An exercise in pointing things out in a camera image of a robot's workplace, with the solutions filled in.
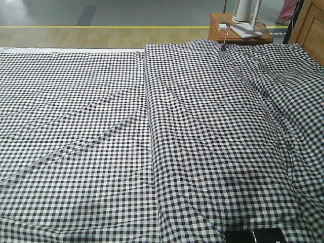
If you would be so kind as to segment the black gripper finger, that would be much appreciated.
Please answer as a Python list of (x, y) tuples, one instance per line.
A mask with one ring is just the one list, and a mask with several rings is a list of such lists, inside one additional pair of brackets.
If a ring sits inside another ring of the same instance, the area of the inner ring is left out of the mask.
[(256, 238), (252, 230), (224, 232), (227, 243), (255, 243)]

